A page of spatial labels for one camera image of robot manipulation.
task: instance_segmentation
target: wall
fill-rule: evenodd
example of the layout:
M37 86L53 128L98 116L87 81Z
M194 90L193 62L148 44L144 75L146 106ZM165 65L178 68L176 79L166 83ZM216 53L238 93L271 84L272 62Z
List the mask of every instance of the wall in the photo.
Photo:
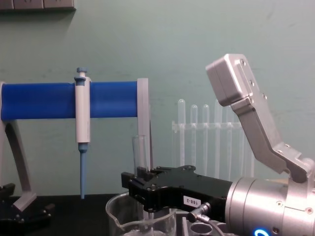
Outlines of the wall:
M0 78L73 82L78 66L88 67L93 81L148 77L155 164L171 165L177 100L213 104L205 66L226 53L242 53L283 138L312 158L314 7L312 0L78 0L75 13L0 15ZM74 120L19 125L37 193L78 194ZM91 133L87 193L123 191L120 172L132 171L136 120L94 119ZM257 175L266 177L260 170ZM8 143L2 177L2 183L18 182Z

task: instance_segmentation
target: glass beaker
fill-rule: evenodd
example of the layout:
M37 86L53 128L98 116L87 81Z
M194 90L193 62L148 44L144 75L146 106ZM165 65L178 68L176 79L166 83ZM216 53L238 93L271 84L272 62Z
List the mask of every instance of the glass beaker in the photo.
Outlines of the glass beaker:
M109 200L106 213L109 218L110 236L175 236L176 210L163 209L144 217L144 210L129 193L122 193Z

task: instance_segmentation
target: robotic arm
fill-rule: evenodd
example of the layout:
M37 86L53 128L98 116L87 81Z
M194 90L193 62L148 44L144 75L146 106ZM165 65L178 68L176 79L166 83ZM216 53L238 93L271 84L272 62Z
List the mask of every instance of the robotic arm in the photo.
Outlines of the robotic arm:
M219 103L239 117L255 158L289 173L288 185L245 177L231 183L183 166L123 173L123 187L148 212L179 208L190 211L189 221L226 222L240 236L315 236L315 162L281 140L244 55L227 54L206 70Z

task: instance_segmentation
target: electrical outlet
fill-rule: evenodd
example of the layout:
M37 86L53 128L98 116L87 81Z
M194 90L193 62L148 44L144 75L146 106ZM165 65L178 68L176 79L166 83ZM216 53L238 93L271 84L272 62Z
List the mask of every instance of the electrical outlet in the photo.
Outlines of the electrical outlet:
M43 9L43 0L13 0L14 9Z
M0 0L0 10L13 9L13 0Z
M44 8L74 8L74 0L44 0Z

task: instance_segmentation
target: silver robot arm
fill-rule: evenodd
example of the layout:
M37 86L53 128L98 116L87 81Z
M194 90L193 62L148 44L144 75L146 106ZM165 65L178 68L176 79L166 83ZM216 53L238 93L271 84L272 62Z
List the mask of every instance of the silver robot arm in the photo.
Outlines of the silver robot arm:
M227 54L206 70L219 103L238 116L255 158L289 173L288 185L254 178L233 183L228 227L241 236L315 236L314 161L282 141L244 55Z

